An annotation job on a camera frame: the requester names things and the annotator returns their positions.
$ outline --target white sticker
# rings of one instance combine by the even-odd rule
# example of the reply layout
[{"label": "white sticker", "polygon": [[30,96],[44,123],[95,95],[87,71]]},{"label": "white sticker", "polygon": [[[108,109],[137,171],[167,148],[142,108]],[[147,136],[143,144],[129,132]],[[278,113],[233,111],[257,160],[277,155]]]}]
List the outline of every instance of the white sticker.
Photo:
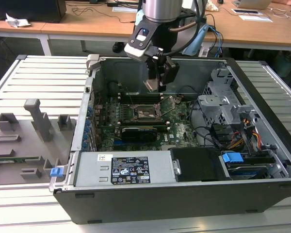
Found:
[{"label": "white sticker", "polygon": [[97,161],[111,161],[113,158],[113,154],[99,154]]}]

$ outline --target laptop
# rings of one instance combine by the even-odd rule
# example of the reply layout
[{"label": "laptop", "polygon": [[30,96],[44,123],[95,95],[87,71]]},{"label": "laptop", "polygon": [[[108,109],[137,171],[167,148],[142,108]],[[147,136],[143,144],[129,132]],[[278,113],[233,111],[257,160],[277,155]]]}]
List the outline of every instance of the laptop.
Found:
[{"label": "laptop", "polygon": [[239,8],[266,9],[272,0],[236,0],[233,4]]}]

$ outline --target desk leg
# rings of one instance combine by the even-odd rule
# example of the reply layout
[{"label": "desk leg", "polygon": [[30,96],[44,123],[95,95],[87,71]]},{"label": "desk leg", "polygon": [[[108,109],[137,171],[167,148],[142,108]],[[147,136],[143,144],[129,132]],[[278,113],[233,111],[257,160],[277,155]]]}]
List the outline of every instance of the desk leg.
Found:
[{"label": "desk leg", "polygon": [[41,34],[38,36],[38,39],[41,42],[44,55],[52,56],[52,44],[50,43],[49,36],[45,34]]},{"label": "desk leg", "polygon": [[82,51],[83,52],[86,52],[87,51],[86,44],[85,44],[85,40],[81,40],[81,47],[82,47]]}]

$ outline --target black plastic cover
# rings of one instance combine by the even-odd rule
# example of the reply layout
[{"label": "black plastic cover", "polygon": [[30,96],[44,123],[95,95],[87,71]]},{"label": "black plastic cover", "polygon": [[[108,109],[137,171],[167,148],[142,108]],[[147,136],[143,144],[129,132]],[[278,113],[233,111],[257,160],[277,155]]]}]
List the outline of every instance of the black plastic cover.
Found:
[{"label": "black plastic cover", "polygon": [[178,159],[180,164],[179,182],[226,180],[216,148],[171,148],[170,151],[172,159]]}]

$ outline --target wooden desk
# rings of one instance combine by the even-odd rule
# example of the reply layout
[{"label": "wooden desk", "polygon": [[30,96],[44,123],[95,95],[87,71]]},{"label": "wooden desk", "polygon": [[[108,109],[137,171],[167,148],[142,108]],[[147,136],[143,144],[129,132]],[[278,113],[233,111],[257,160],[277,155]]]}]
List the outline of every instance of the wooden desk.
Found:
[{"label": "wooden desk", "polygon": [[68,34],[68,35],[90,35],[90,36],[109,36],[109,37],[129,37],[133,31],[135,13],[113,12],[112,7],[106,5],[95,6],[89,5],[89,10],[77,16],[81,12],[72,12],[73,8],[85,9],[86,6],[69,6],[67,12],[60,24],[46,23],[42,28],[42,33],[50,34]]},{"label": "wooden desk", "polygon": [[[231,0],[218,5],[224,7],[231,14],[231,8],[236,8]],[[270,7],[286,10],[287,15],[291,16],[291,6],[271,3]],[[205,14],[212,14],[215,18],[216,29],[223,34],[224,47],[250,48],[250,49],[270,49],[270,50],[291,50],[291,19],[275,17],[269,9],[261,10],[262,17],[269,16],[273,21],[258,22],[244,21],[239,16],[229,14],[225,9],[219,12],[206,11]],[[207,16],[207,22],[213,25],[211,16]],[[211,46],[214,41],[213,33],[207,33],[203,46]]]},{"label": "wooden desk", "polygon": [[[44,54],[52,55],[50,39],[80,40],[82,50],[85,50],[86,40],[126,42],[133,31],[133,23],[120,23],[117,18],[108,17],[93,9],[77,16],[72,12],[72,8],[93,7],[104,14],[119,17],[122,22],[134,21],[135,13],[112,12],[112,7],[90,5],[88,2],[67,3],[70,5],[84,4],[84,6],[67,5],[66,15],[59,24],[33,22],[31,27],[16,29],[10,27],[6,22],[0,21],[0,35],[38,38]],[[290,6],[276,3],[271,3],[270,6],[285,9],[287,14],[291,16]],[[231,0],[225,0],[224,4],[219,5],[219,8],[221,7],[235,15],[231,8],[236,7],[231,3]],[[275,17],[272,11],[266,9],[261,11],[266,13],[273,23],[244,21],[238,16],[229,14],[226,10],[206,12],[206,14],[213,14],[216,28],[224,36],[223,47],[291,50],[291,19]],[[211,16],[208,16],[208,23],[213,24]],[[202,50],[211,47],[214,40],[213,33],[207,33]]]},{"label": "wooden desk", "polygon": [[30,22],[31,26],[14,28],[11,27],[4,20],[0,20],[0,32],[11,32],[11,33],[42,33],[41,30],[46,24],[44,22]]},{"label": "wooden desk", "polygon": [[[66,5],[67,12],[61,23],[30,22],[32,26],[13,28],[5,21],[0,21],[0,36],[37,38],[41,42],[44,54],[51,56],[51,39],[80,40],[82,50],[86,50],[86,40],[126,42],[133,31],[133,23],[120,23],[116,17],[119,17],[122,22],[130,22],[135,20],[135,13],[113,12],[112,7],[88,2],[68,1],[67,3],[69,5],[84,4],[84,6]],[[97,9],[101,13],[114,17],[100,14],[94,9],[82,13],[80,16],[72,12],[72,8],[84,9],[86,7]]]}]

